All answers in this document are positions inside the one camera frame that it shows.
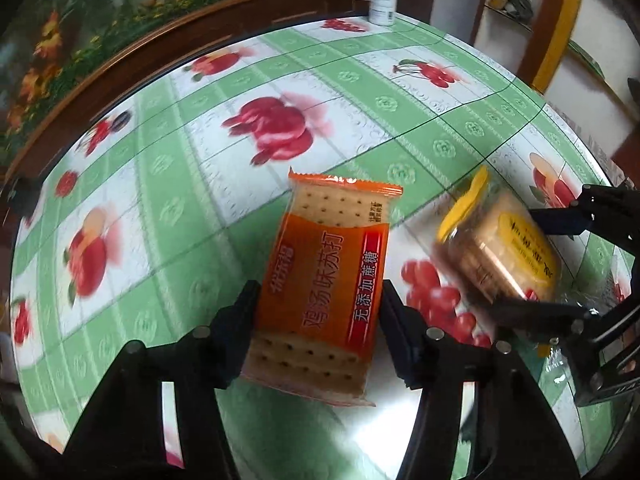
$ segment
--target shelf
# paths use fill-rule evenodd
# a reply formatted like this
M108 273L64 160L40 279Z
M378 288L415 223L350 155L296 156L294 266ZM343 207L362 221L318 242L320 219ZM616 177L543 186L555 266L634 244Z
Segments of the shelf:
M503 10L494 9L493 7L491 7L491 6L487 5L487 4L484 4L484 6L487 9L492 10L495 14L500 14L501 16L505 17L510 22L515 23L520 28L523 28L524 30L528 30L529 32L533 31L533 29L529 25L525 25L524 23L520 23L517 20L514 20L510 15L508 15ZM613 100L613 102L615 102L615 104L624 112L624 114L631 121L633 121L633 122L638 121L638 118L639 118L638 113L635 110L632 110L631 108L629 108L625 104L625 102L620 98L620 96L618 94L616 94L616 91L608 85L607 81L598 72L598 70L596 68L594 68L594 66L582 54L580 54L577 50L574 50L572 47L570 47L568 45L567 45L565 53L571 59L576 60L585 69L585 71L591 76L593 81L598 86L600 86L600 88L602 88L605 91L605 93Z
M508 15L503 10L494 9L492 6L489 6L487 4L484 4L484 7L486 9L492 10L496 14L500 14L501 16L504 16L505 18L507 18L507 20L509 20L510 22L515 23L516 25L519 25L521 28L524 28L525 30L528 30L529 32L533 32L533 29L529 25L525 25L524 23L520 23L518 20L512 18L510 15Z

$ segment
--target cracker package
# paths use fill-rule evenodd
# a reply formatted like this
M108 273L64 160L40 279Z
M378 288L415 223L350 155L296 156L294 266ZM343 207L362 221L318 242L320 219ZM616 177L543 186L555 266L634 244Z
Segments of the cracker package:
M369 404L390 201L402 188L289 171L242 374L337 406Z
M556 250L522 202L491 181L485 166L445 216L438 241L489 301L553 301L561 270Z

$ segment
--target orange snack wrapper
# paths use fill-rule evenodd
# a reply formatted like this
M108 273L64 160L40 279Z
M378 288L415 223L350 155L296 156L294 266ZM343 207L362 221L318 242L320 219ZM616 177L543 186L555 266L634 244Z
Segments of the orange snack wrapper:
M338 406L364 398L386 256L402 188L289 171L244 377Z

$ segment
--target green checkered tablecloth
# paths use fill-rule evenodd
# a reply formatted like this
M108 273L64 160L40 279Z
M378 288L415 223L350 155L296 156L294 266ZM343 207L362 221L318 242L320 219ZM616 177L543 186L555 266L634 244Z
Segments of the green checkered tablecloth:
M21 224L11 288L20 380L43 439L64 446L124 342L175 341L262 279L290 166L404 187L385 268L402 296L402 264L428 259L456 186L483 161L528 206L607 183L544 100L482 53L405 16L342 23L269 32L175 68L53 169ZM263 97L297 108L311 142L259 149L242 121L233 129ZM627 254L588 233L552 241L566 285L628 291ZM586 471L612 434L612 406L577 409L557 352L537 369ZM394 478L419 392L395 377L382 338L367 396L376 408L338 409L236 381L219 399L243 477ZM166 433L175 447L175 428ZM460 443L458 476L467 456Z

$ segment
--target metal screw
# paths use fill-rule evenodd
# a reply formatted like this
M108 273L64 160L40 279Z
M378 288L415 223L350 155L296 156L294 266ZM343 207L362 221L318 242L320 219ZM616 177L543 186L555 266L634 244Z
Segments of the metal screw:
M444 332L441 328L431 326L427 329L427 337L429 339L433 339L434 341L440 341L440 339L444 337Z
M129 341L126 345L124 345L124 349L129 354L135 354L139 352L143 348L142 341Z
M571 323L571 332L576 335L580 335L584 332L584 321L581 319L575 319L573 323Z
M193 329L191 335L196 339L206 339L211 335L211 330L208 326L200 325Z
M511 345L506 341L497 341L495 343L495 349L504 355L511 353Z
M601 389L602 385L604 384L604 378L602 377L602 374L600 372L594 373L594 375L591 377L591 380L589 381L589 384L591 385L591 389L594 392L597 392L599 389Z

